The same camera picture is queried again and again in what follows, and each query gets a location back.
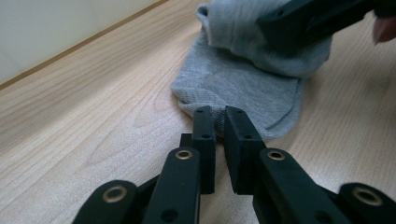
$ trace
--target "brass grommet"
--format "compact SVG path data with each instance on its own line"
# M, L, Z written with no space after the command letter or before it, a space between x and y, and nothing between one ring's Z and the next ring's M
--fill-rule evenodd
M352 190L352 194L359 201L372 206L379 206L383 203L382 199L369 189L356 187Z
M110 189L107 189L105 191L105 193L103 193L103 196L102 196L103 201L105 201L107 203L119 202L120 200L122 200L126 196L126 192L127 191L128 190L122 185L114 186L114 187L112 187Z
M274 150L269 151L267 153L267 156L273 159L274 161L283 161L286 158L285 155L283 155L283 153Z
M179 152L176 153L176 157L180 160L188 160L189 158L192 157L192 152L188 150L180 150Z

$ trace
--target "white wall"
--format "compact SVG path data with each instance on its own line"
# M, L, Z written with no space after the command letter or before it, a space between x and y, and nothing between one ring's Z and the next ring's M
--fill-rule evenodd
M0 84L158 0L0 0Z

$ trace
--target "table surface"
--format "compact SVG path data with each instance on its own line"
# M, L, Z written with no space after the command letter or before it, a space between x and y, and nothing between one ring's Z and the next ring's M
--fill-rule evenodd
M200 23L202 0L169 0L0 90L0 223L70 223L100 185L140 185L191 132L170 84ZM319 185L361 182L396 199L396 41L375 46L373 17L335 35L305 82L295 127L267 142ZM222 147L201 223L257 223L234 195Z

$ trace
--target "light wood surface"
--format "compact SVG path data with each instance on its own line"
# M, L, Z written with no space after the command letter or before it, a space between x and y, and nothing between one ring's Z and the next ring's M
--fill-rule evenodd
M70 223L100 185L140 185L191 132L169 86L200 30L201 0L170 0L0 91L0 223ZM361 182L396 199L396 41L374 46L373 18L333 40L306 81L295 128L268 142L321 186ZM201 223L257 223L232 193L222 147Z

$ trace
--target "fabric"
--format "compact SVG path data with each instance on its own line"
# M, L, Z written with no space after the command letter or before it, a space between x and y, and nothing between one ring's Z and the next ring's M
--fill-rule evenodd
M219 136L226 105L245 110L264 140L282 136L293 126L300 110L302 78L327 60L331 40L291 56L266 49L255 21L285 3L213 0L198 6L202 31L171 86L181 109L192 116L196 108L212 106Z

